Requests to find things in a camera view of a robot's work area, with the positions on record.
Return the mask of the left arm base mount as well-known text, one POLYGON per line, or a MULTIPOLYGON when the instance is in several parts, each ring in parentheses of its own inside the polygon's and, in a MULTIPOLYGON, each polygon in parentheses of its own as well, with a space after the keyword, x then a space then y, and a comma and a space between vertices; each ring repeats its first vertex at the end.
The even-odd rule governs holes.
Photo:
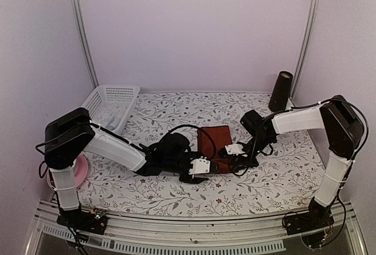
POLYGON ((81 208, 75 210, 59 209, 57 224, 66 226, 73 231, 85 231, 104 235, 107 228, 108 217, 97 216, 91 212, 84 212, 81 208))

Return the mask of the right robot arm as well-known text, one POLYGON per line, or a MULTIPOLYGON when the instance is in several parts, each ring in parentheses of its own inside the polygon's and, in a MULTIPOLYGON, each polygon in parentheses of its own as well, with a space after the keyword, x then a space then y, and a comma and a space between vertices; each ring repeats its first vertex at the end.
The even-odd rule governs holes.
POLYGON ((368 135, 367 118, 355 105, 341 95, 312 105, 292 107, 262 117, 255 110, 246 112, 241 125, 251 135, 250 146, 244 152, 255 157, 265 147, 276 143, 277 137, 306 131, 320 157, 326 157, 325 173, 311 206, 304 216, 308 229, 316 229, 327 218, 324 208, 332 205, 364 147, 368 135))

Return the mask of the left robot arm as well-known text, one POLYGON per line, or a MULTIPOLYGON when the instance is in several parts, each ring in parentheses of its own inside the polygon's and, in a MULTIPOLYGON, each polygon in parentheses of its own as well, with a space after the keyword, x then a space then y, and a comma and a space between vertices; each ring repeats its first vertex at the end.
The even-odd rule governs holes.
POLYGON ((77 108, 49 123, 44 142, 35 149, 43 155, 43 163, 52 175, 59 210, 75 228, 88 221, 80 207, 73 172, 73 163, 83 152, 109 159, 141 176, 177 173, 183 183, 201 183, 212 170, 210 159, 192 151, 188 139, 176 129, 149 146, 136 145, 94 123, 85 108, 77 108))

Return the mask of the blue orange patterned towel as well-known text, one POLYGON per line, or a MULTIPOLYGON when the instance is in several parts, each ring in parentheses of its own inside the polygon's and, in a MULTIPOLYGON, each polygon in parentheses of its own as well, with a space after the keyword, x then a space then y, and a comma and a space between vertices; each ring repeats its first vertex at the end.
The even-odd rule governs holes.
POLYGON ((120 125, 121 121, 122 121, 121 116, 112 117, 111 120, 108 121, 108 123, 106 125, 106 129, 108 129, 110 131, 116 130, 116 128, 120 125))

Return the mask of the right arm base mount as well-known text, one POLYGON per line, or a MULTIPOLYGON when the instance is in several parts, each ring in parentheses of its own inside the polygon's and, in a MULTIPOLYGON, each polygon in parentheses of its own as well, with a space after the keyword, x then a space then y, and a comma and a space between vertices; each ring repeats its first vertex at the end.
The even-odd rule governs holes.
POLYGON ((312 199, 307 212, 287 213, 281 223, 287 234, 292 235, 328 227, 334 223, 334 219, 331 206, 324 207, 312 199))

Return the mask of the dark red towel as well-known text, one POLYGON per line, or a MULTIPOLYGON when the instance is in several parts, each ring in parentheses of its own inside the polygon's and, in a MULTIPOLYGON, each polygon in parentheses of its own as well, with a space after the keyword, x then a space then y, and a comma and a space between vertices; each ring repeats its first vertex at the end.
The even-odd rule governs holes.
POLYGON ((228 174, 228 160, 219 156, 219 151, 232 144, 230 128, 225 126, 202 127, 197 130, 197 151, 218 164, 218 174, 228 174))

